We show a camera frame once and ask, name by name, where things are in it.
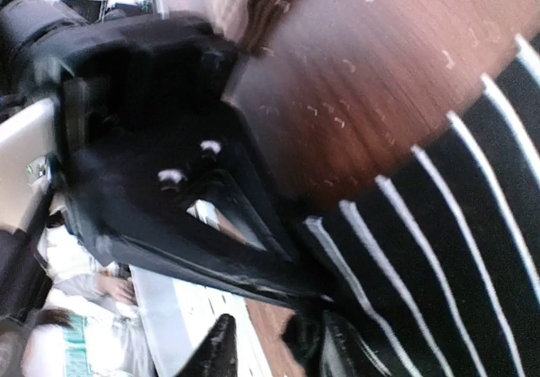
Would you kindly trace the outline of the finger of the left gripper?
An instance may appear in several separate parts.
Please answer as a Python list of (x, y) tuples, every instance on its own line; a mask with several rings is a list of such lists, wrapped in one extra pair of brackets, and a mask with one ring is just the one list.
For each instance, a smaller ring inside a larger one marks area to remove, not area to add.
[(332, 301), (332, 276), (230, 105), (116, 128), (73, 153), (65, 175), (73, 229), (102, 260), (292, 309)]

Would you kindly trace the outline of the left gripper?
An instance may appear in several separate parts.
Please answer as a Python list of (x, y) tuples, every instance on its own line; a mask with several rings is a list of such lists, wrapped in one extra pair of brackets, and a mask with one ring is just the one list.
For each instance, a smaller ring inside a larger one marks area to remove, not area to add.
[(221, 99), (237, 59), (194, 13), (60, 24), (26, 46), (24, 85), (51, 101), (45, 151), (63, 158), (116, 128), (224, 139), (239, 126)]

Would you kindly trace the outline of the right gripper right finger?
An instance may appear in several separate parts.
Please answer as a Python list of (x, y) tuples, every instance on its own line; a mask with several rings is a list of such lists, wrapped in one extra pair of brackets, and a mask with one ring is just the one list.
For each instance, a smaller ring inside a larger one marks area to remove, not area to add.
[(334, 312), (323, 313), (320, 376), (391, 375), (350, 323)]

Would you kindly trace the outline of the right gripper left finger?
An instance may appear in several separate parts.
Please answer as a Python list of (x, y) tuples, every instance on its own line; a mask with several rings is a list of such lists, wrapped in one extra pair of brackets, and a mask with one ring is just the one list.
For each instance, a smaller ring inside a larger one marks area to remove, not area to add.
[(181, 370), (187, 377), (236, 377), (238, 355), (236, 322), (222, 314)]

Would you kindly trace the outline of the black white striped sock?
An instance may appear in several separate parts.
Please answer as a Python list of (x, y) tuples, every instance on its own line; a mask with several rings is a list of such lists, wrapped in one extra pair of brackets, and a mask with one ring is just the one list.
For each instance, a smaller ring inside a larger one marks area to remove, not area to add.
[(328, 309), (283, 339), (320, 376), (322, 316), (342, 316), (391, 376), (539, 373), (539, 42), (393, 177), (296, 230), (335, 277)]

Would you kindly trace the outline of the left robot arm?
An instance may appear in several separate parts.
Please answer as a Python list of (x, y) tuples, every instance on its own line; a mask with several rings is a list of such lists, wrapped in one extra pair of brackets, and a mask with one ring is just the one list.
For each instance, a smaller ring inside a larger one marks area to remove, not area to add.
[(331, 275), (290, 224), (242, 112), (223, 101), (235, 44), (194, 14), (89, 23), (47, 0), (1, 9), (1, 65), (53, 101), (53, 180), (84, 247), (292, 309)]

